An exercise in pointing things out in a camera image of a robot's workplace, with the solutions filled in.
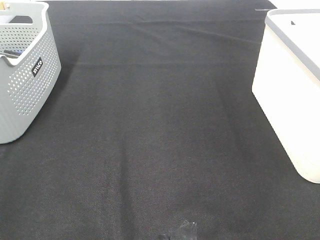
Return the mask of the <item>grey perforated plastic basket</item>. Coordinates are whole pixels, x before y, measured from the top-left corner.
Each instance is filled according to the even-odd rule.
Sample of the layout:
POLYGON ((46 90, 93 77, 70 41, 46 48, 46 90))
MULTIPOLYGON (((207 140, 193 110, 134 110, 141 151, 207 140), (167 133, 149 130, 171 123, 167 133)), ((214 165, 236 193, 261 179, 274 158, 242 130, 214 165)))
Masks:
POLYGON ((22 52, 14 59, 0 55, 0 142, 20 138, 49 97, 61 72, 49 5, 42 1, 0 3, 1 16, 23 16, 31 23, 1 23, 0 52, 22 52))

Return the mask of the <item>dark item inside basket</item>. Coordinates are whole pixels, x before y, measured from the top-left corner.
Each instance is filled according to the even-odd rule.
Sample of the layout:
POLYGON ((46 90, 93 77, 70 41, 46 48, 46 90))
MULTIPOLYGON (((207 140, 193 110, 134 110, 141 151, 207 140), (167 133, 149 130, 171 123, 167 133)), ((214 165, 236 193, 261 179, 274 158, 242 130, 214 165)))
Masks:
POLYGON ((22 52, 5 49, 5 50, 1 51, 0 54, 2 56, 10 58, 10 59, 17 59, 18 57, 20 57, 22 55, 22 52))

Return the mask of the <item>white storage box grey rim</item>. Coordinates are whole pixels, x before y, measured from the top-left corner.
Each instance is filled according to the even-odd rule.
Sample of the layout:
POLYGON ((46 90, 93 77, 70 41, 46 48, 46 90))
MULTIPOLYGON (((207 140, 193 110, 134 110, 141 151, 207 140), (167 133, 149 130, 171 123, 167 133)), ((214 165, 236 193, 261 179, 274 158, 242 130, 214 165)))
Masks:
POLYGON ((296 171, 320 181, 320 11, 273 9, 252 93, 296 171))

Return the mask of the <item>black table cloth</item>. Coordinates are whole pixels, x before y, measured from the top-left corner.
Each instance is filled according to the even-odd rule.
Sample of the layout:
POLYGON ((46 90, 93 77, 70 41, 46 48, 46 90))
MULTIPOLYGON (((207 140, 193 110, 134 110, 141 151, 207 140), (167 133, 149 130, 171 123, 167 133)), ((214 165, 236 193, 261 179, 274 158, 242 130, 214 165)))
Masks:
POLYGON ((317 240, 252 94, 267 0, 50 1, 61 72, 0 147, 3 240, 317 240))

